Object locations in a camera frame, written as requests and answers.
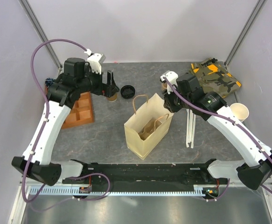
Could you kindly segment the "single brown paper cup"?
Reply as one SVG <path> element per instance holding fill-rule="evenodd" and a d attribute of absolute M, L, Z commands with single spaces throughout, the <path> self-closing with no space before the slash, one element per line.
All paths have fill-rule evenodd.
<path fill-rule="evenodd" d="M 114 102 L 114 101 L 117 100 L 117 98 L 118 98 L 117 93 L 115 93 L 113 96 L 107 98 L 107 100 L 108 100 L 109 102 Z"/>

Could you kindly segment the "brown cardboard cup carrier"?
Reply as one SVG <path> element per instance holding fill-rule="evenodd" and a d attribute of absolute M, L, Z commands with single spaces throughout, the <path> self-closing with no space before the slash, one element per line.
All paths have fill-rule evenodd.
<path fill-rule="evenodd" d="M 163 95 L 167 93 L 167 83 L 161 84 L 161 91 Z"/>
<path fill-rule="evenodd" d="M 151 119 L 139 132 L 139 137 L 146 140 L 162 123 L 159 120 Z"/>

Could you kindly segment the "beige paper bag with handles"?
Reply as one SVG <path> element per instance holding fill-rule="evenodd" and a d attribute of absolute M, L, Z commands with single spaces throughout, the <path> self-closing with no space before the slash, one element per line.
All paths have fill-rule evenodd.
<path fill-rule="evenodd" d="M 137 98 L 146 102 L 136 108 Z M 144 160 L 168 133 L 173 113 L 164 107 L 164 100 L 155 93 L 151 98 L 138 95 L 132 100 L 134 113 L 124 124 L 127 147 Z"/>

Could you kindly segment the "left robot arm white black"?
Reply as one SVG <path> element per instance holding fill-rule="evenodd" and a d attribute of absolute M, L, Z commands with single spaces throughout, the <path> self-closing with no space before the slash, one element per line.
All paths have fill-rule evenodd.
<path fill-rule="evenodd" d="M 105 56 L 91 54 L 86 60 L 68 58 L 63 73 L 48 87 L 43 114 L 36 132 L 22 156 L 12 159 L 12 166 L 24 177 L 53 186 L 59 179 L 73 177 L 85 183 L 89 172 L 78 161 L 52 163 L 51 155 L 61 127 L 80 95 L 90 92 L 111 98 L 119 91 L 113 72 L 107 72 L 107 83 L 103 83 L 101 64 Z"/>

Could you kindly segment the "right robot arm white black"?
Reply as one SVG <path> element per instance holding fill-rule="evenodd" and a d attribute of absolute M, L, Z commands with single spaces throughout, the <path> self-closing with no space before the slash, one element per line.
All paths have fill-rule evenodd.
<path fill-rule="evenodd" d="M 175 113 L 186 108 L 216 128 L 240 153 L 241 161 L 212 161 L 200 172 L 204 183 L 215 179 L 238 179 L 257 190 L 272 175 L 272 149 L 260 141 L 217 93 L 204 93 L 198 79 L 189 73 L 179 76 L 168 71 L 160 76 L 167 89 L 162 92 L 164 107 Z"/>

